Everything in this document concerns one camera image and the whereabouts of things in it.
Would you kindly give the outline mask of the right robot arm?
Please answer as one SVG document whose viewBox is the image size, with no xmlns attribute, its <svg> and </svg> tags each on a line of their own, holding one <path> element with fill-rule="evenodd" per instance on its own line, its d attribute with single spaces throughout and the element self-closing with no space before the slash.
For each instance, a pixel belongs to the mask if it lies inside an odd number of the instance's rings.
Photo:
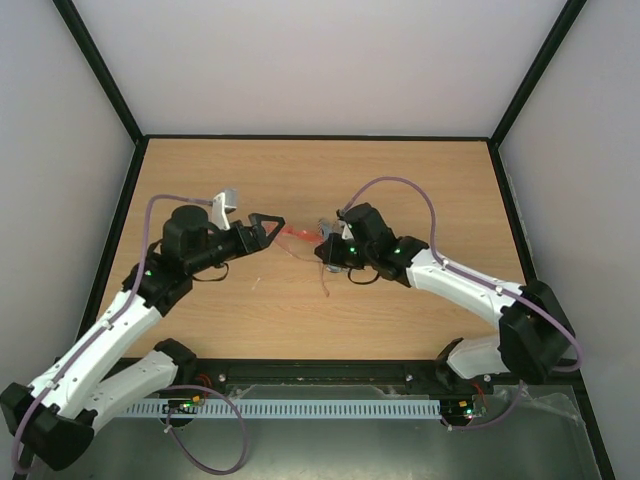
<svg viewBox="0 0 640 480">
<path fill-rule="evenodd" d="M 339 219 L 342 230 L 315 248 L 323 264 L 347 271 L 370 267 L 382 279 L 443 297 L 495 329 L 490 336 L 455 339 L 441 351 L 434 377 L 443 389 L 455 392 L 471 380 L 504 373 L 540 385 L 560 369 L 575 333 L 547 284 L 520 285 L 468 269 L 423 240 L 395 235 L 368 203 Z"/>
</svg>

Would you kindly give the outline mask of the red sunglasses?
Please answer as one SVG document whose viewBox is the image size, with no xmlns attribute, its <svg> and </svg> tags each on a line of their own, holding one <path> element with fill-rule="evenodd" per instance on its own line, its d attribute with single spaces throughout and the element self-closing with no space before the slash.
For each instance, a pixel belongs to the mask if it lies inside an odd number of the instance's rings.
<svg viewBox="0 0 640 480">
<path fill-rule="evenodd" d="M 325 283 L 326 268 L 315 256 L 315 249 L 323 241 L 324 237 L 319 228 L 296 229 L 286 224 L 276 235 L 274 243 L 291 258 L 316 265 L 321 291 L 326 298 L 329 298 L 330 291 Z"/>
</svg>

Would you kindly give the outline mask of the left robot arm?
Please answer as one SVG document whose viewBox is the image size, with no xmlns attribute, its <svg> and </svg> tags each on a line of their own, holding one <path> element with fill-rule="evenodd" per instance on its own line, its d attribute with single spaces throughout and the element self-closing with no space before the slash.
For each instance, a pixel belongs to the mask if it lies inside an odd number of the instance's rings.
<svg viewBox="0 0 640 480">
<path fill-rule="evenodd" d="M 143 241 L 140 262 L 94 325 L 43 374 L 2 391 L 1 411 L 14 449 L 25 446 L 52 470 L 64 470 L 116 415 L 193 375 L 195 354 L 172 339 L 119 373 L 111 370 L 192 290 L 199 273 L 267 249 L 286 224 L 280 216 L 260 213 L 250 214 L 247 224 L 231 222 L 228 211 L 207 212 L 196 204 L 176 208 L 161 238 Z"/>
</svg>

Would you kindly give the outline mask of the flag pattern glasses case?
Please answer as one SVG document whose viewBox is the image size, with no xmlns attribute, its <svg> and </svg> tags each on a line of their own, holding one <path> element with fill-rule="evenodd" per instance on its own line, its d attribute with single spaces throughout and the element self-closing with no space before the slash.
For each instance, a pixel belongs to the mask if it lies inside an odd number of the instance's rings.
<svg viewBox="0 0 640 480">
<path fill-rule="evenodd" d="M 325 260 L 325 268 L 329 273 L 346 273 L 348 266 L 344 264 L 338 256 L 336 250 L 336 239 L 333 234 L 340 237 L 343 233 L 343 224 L 340 220 L 330 220 L 321 218 L 318 222 L 318 230 L 323 239 L 323 258 Z"/>
</svg>

